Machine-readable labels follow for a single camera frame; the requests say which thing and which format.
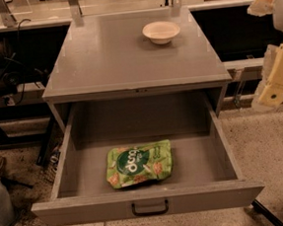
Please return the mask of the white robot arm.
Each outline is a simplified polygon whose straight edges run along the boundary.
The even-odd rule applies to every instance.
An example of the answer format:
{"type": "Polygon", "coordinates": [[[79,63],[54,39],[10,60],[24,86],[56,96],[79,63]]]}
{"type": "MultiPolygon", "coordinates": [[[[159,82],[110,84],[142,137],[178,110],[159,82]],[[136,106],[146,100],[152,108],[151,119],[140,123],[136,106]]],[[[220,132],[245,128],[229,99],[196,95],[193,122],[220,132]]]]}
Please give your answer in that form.
{"type": "MultiPolygon", "coordinates": [[[[248,14],[272,15],[273,27],[283,33],[283,0],[254,0],[248,14]]],[[[283,103],[283,43],[269,45],[263,58],[262,80],[254,92],[251,106],[261,112],[276,109],[283,103]]]]}

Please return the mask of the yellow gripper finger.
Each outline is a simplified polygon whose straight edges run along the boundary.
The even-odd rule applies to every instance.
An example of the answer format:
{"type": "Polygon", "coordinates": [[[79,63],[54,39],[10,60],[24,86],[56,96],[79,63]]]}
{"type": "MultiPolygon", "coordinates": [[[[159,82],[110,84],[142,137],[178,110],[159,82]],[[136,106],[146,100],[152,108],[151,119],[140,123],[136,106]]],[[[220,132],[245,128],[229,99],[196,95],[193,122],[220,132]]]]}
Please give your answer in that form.
{"type": "Polygon", "coordinates": [[[248,6],[248,14],[257,17],[271,15],[273,13],[274,0],[254,0],[248,6]]]}
{"type": "Polygon", "coordinates": [[[264,107],[277,108],[283,103],[283,43],[277,47],[273,65],[263,69],[265,82],[258,93],[258,103],[264,107]]]}

